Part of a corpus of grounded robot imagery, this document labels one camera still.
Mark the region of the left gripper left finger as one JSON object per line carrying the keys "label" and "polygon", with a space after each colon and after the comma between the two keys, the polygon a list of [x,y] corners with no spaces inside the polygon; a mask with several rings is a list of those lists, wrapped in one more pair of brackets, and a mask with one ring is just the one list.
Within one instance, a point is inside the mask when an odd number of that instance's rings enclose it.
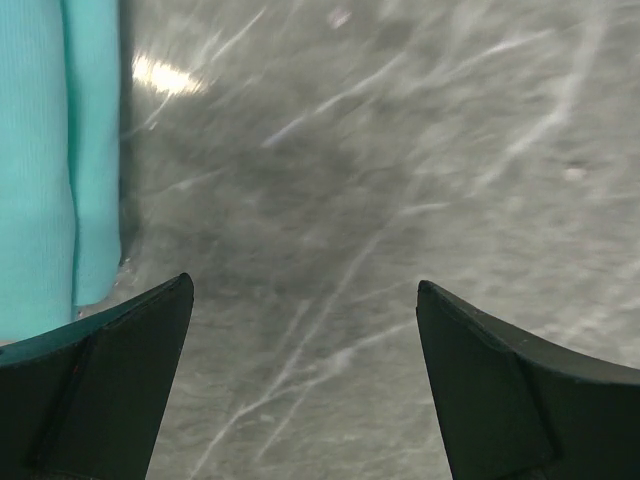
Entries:
{"label": "left gripper left finger", "polygon": [[2,347],[2,478],[145,478],[193,304],[182,273]]}

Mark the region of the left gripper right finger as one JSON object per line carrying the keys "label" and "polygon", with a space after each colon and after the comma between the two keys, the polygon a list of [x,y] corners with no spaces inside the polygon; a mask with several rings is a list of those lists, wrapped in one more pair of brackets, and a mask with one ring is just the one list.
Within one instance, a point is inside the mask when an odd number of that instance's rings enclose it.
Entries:
{"label": "left gripper right finger", "polygon": [[417,323],[456,479],[635,479],[639,373],[537,337],[430,282]]}

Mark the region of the turquoise t-shirt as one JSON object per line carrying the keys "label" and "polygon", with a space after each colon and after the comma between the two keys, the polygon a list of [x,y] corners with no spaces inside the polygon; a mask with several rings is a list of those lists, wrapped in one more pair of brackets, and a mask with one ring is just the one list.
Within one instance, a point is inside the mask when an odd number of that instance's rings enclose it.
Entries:
{"label": "turquoise t-shirt", "polygon": [[1,340],[73,322],[112,289],[119,232],[115,1],[1,5]]}

